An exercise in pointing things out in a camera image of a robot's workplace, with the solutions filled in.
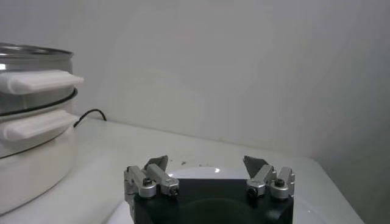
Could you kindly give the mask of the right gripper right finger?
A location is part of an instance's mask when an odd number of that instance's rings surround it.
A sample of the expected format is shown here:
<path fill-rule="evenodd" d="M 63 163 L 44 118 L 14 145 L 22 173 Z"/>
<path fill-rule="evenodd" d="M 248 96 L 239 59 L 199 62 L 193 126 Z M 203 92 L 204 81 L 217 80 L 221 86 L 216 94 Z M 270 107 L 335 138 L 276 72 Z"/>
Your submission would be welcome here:
<path fill-rule="evenodd" d="M 275 168 L 264 159 L 245 156 L 244 165 L 250 176 L 246 180 L 246 192 L 250 198 L 259 198 L 268 191 L 276 200 L 286 200 L 294 196 L 295 173 L 289 167 L 282 167 L 277 173 Z"/>

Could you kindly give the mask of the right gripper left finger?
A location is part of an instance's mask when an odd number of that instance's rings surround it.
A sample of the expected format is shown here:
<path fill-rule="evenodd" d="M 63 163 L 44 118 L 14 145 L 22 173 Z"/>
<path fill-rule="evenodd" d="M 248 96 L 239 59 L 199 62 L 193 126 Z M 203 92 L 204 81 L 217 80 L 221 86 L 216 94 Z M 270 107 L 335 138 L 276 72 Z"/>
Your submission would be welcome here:
<path fill-rule="evenodd" d="M 125 201 L 131 210 L 135 209 L 135 197 L 151 199 L 161 193 L 169 197 L 179 195 L 179 180 L 170 177 L 165 171 L 168 156 L 151 158 L 141 169 L 138 166 L 128 166 L 124 170 Z"/>

